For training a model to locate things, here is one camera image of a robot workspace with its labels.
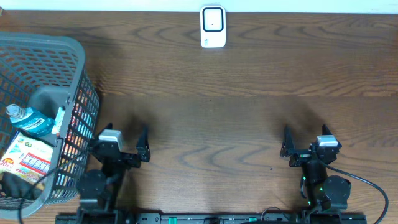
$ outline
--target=bottle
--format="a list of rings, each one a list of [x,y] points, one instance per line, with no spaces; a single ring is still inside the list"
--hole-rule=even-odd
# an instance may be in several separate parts
[[[7,107],[7,114],[10,116],[14,127],[27,131],[33,137],[40,137],[51,133],[55,121],[44,116],[35,108],[21,108],[11,104]]]

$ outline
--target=wooden table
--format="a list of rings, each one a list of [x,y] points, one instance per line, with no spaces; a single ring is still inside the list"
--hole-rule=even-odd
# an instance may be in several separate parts
[[[383,223],[397,223],[398,17],[227,18],[222,49],[201,48],[199,13],[5,11],[0,30],[80,41],[103,95],[98,128],[113,122],[133,147],[149,125],[152,159],[126,176],[122,207],[298,209],[307,203],[301,170],[279,157],[282,130],[290,125],[298,146],[308,147],[325,123],[343,145],[333,165],[379,184],[390,198]],[[349,180],[348,210],[373,223],[382,195]],[[25,222],[53,223],[77,206],[52,205]]]

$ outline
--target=white button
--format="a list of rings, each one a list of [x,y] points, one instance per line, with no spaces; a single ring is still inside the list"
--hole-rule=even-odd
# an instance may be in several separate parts
[[[223,28],[221,9],[205,9],[203,11],[206,31],[220,31]]]

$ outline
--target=square button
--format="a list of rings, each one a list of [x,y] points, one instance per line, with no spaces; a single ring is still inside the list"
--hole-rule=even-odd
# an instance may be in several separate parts
[[[207,32],[223,30],[223,10],[208,8],[203,11],[203,29]]]

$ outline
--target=black square outline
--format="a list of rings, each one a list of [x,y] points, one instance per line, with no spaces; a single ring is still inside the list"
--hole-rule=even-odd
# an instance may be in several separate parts
[[[205,29],[205,11],[207,9],[219,9],[221,10],[221,29],[220,30],[206,30]],[[207,7],[202,11],[202,24],[203,24],[203,30],[205,32],[221,32],[224,29],[224,10],[220,7]]]

